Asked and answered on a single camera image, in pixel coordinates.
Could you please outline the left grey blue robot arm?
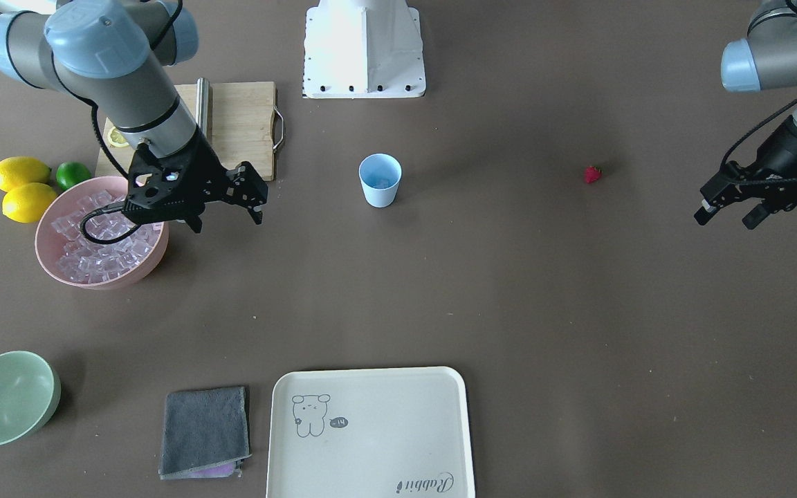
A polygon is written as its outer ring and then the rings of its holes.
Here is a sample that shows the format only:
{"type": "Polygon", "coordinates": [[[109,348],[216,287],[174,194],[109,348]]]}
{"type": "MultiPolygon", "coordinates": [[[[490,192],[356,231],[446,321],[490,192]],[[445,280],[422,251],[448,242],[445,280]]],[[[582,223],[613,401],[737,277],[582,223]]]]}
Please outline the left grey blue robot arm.
{"type": "MultiPolygon", "coordinates": [[[[724,48],[721,77],[730,92],[797,87],[797,1],[762,1],[746,37],[724,48]]],[[[797,98],[774,116],[783,122],[757,148],[749,166],[728,154],[722,157],[717,173],[700,189],[698,224],[749,199],[757,201],[742,220],[750,230],[772,214],[797,208],[797,98]]]]}

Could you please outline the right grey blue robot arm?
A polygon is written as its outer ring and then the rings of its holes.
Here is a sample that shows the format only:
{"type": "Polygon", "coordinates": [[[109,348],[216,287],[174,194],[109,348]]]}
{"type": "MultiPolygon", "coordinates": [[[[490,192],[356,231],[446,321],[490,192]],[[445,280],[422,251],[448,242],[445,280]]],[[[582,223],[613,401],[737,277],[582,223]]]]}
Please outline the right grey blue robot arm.
{"type": "Polygon", "coordinates": [[[0,71],[102,110],[133,149],[126,198],[107,212],[199,232],[206,205],[224,202],[261,223],[264,179],[249,162],[222,166],[165,72],[196,51],[181,2],[0,1],[0,71]]]}

